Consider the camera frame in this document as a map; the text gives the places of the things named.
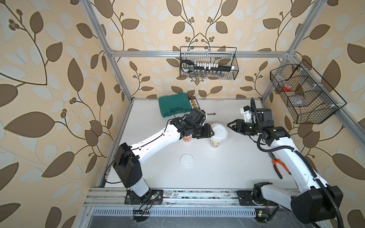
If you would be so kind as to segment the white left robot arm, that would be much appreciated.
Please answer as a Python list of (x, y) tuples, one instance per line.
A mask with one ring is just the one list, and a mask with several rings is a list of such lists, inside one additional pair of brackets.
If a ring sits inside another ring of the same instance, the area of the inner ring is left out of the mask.
[(166, 126), (156, 134), (141, 142), (128, 145), (121, 143), (113, 161), (108, 165), (109, 174), (104, 174), (104, 182), (109, 185), (122, 184), (138, 197), (150, 192), (150, 187), (143, 178), (141, 165), (166, 146), (184, 137), (194, 139), (214, 136), (212, 126), (206, 123), (208, 115), (199, 108), (194, 108), (182, 117), (168, 119)]

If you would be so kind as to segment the white plastic cup lid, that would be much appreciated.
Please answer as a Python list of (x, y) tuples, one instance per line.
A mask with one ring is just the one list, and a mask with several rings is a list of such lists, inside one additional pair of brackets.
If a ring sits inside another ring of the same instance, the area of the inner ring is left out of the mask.
[(212, 130), (214, 135), (211, 137), (211, 140), (216, 142), (223, 142), (228, 137), (228, 130), (226, 127), (220, 123), (212, 124)]

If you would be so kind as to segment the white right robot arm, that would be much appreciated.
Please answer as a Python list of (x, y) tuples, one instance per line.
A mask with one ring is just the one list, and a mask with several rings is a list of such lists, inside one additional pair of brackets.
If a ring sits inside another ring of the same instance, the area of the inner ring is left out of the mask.
[(257, 108), (251, 98), (250, 105), (241, 109), (243, 119), (227, 124), (234, 132), (245, 136), (258, 136), (258, 149), (269, 154), (273, 163), (280, 163), (289, 172), (298, 187), (284, 190), (265, 181), (254, 184), (252, 202), (261, 205), (267, 201), (276, 203), (294, 213), (303, 224), (318, 227), (317, 222), (336, 219), (339, 228), (344, 227), (339, 207), (343, 193), (331, 186), (298, 151), (290, 134), (283, 127), (275, 127), (271, 110)]

